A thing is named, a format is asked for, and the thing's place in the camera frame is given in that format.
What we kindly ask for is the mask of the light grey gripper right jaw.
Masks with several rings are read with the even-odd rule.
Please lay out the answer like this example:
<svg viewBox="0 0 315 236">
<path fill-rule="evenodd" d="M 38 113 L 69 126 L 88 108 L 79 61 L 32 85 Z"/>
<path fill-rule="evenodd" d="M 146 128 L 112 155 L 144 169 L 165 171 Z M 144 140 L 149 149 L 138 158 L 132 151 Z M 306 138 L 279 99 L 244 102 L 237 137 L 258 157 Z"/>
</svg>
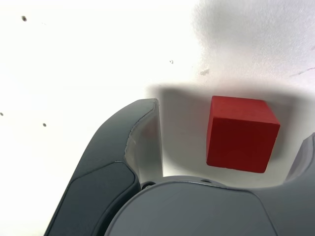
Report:
<svg viewBox="0 0 315 236">
<path fill-rule="evenodd" d="M 306 138 L 281 185 L 234 188 L 201 180 L 160 182 L 129 200 L 108 236 L 312 236 L 315 138 Z"/>
</svg>

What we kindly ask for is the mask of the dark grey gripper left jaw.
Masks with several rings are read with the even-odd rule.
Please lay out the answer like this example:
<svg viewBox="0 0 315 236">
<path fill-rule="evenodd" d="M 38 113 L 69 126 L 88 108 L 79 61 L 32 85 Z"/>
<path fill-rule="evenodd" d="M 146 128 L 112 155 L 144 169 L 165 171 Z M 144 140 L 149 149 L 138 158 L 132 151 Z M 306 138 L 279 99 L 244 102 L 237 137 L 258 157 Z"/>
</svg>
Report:
<svg viewBox="0 0 315 236">
<path fill-rule="evenodd" d="M 141 184 L 162 176 L 159 103 L 137 100 L 95 132 L 45 234 L 102 236 Z"/>
</svg>

